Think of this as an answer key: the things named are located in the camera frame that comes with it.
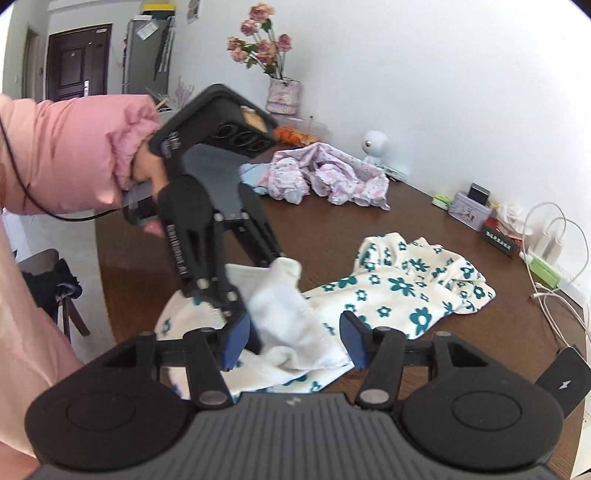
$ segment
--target person's hand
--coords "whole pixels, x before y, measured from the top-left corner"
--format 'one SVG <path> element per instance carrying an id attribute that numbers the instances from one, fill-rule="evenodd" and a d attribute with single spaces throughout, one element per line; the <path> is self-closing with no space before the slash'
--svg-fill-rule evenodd
<path id="1" fill-rule="evenodd" d="M 134 158 L 134 165 L 132 169 L 132 177 L 135 181 L 142 183 L 148 180 L 152 181 L 152 195 L 154 199 L 158 199 L 158 194 L 166 185 L 168 185 L 168 177 L 162 158 L 154 155 L 148 148 L 148 140 L 145 140 Z M 153 220 L 144 225 L 144 232 L 152 235 L 164 236 L 162 224 Z"/>

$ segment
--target brown table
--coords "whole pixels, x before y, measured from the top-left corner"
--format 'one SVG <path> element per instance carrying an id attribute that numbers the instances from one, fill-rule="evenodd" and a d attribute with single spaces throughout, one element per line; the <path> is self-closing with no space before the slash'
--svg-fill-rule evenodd
<path id="1" fill-rule="evenodd" d="M 269 158 L 267 154 L 259 161 Z M 431 244 L 442 244 L 463 255 L 486 276 L 497 297 L 479 313 L 454 314 L 441 320 L 428 337 L 437 330 L 456 333 L 535 381 L 550 365 L 559 345 L 539 307 L 529 300 L 531 286 L 523 262 L 485 243 L 478 233 L 432 206 L 427 195 L 408 185 L 392 184 L 388 203 L 390 212 L 353 203 L 334 206 L 315 194 L 301 205 L 262 199 L 285 253 L 303 265 L 301 291 L 349 275 L 361 242 L 371 235 L 399 232 L 407 241 L 423 236 Z M 122 342 L 152 330 L 177 285 L 164 241 L 128 225 L 119 213 L 97 220 L 96 237 L 105 301 L 116 340 Z M 231 236 L 225 241 L 229 262 L 249 264 Z M 558 302 L 551 308 L 567 340 L 584 351 L 582 328 Z M 352 372 L 324 391 L 342 391 L 352 399 L 362 380 L 362 374 Z M 406 397 L 426 381 L 426 369 L 406 369 L 401 396 Z M 570 478 L 582 421 L 580 405 L 566 420 L 550 462 L 563 478 Z"/>

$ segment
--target flower vase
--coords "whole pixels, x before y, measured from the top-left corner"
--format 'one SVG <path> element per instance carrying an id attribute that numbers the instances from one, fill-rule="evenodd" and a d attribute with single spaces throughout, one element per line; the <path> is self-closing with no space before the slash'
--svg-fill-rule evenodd
<path id="1" fill-rule="evenodd" d="M 295 115 L 300 107 L 301 82 L 291 79 L 271 79 L 267 111 Z"/>

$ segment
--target circular pad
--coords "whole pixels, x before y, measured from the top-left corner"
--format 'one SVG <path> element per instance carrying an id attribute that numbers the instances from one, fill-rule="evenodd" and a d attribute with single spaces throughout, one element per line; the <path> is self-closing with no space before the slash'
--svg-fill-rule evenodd
<path id="1" fill-rule="evenodd" d="M 189 420 L 189 408 L 173 391 L 132 369 L 72 377 L 27 412 L 27 435 L 42 463 L 83 472 L 121 470 L 168 449 Z"/>
<path id="2" fill-rule="evenodd" d="M 454 369 L 414 391 L 401 413 L 409 436 L 426 454 L 472 472 L 547 461 L 563 425 L 554 398 L 519 375 L 486 370 Z"/>

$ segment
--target pink puffer jacket sleeve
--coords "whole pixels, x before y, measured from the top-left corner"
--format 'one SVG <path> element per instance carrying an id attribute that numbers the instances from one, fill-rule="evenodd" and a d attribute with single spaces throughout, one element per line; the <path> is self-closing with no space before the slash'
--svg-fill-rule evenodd
<path id="1" fill-rule="evenodd" d="M 119 206 L 137 149 L 159 127 L 154 102 L 144 95 L 38 105 L 1 95 L 0 115 L 22 180 L 53 213 Z M 0 203 L 15 213 L 38 213 L 17 182 L 2 138 Z"/>
<path id="2" fill-rule="evenodd" d="M 67 102 L 0 95 L 17 169 L 33 196 L 56 213 L 118 206 L 131 185 L 141 143 L 158 129 L 147 96 L 96 96 Z M 37 213 L 17 182 L 0 135 L 0 208 Z M 80 368 L 72 348 L 35 305 L 0 222 L 0 479 L 20 480 L 38 465 L 24 429 L 31 402 Z"/>

